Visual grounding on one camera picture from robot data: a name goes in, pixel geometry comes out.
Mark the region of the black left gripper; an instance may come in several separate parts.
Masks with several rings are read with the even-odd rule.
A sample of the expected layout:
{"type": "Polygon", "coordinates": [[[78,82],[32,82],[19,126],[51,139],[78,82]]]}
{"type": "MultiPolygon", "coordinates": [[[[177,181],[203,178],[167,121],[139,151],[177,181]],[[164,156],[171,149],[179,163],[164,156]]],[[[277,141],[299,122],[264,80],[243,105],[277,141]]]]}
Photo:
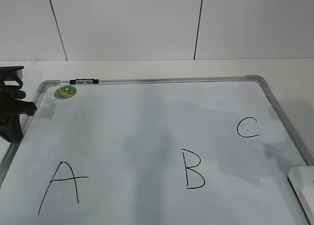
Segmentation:
{"type": "Polygon", "coordinates": [[[18,114],[33,116],[37,110],[34,102],[22,101],[26,97],[21,90],[22,69],[24,66],[0,68],[0,136],[8,142],[20,142],[23,138],[18,114]]]}

